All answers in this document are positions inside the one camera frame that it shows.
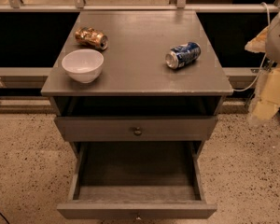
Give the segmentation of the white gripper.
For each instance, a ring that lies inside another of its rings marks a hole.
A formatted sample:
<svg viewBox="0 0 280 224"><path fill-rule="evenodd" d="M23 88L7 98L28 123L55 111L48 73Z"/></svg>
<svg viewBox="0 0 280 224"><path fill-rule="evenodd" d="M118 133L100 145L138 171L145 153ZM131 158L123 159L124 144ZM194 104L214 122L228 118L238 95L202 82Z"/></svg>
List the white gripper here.
<svg viewBox="0 0 280 224"><path fill-rule="evenodd" d="M265 27L257 36L248 41L245 50L253 53L264 53L269 27ZM248 121L252 125L260 125L272 119L280 106L280 64L277 65L268 75L260 98L250 105Z"/></svg>

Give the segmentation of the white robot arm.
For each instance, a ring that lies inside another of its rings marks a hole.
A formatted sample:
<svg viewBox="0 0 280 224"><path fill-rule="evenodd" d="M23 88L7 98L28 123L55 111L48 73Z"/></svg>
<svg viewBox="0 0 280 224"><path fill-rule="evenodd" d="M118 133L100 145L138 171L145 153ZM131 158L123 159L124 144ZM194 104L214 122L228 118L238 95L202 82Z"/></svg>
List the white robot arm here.
<svg viewBox="0 0 280 224"><path fill-rule="evenodd" d="M280 108L280 11L267 27L246 43L245 50L262 52L277 63L260 86L259 98L251 110L252 116L259 120L271 119Z"/></svg>

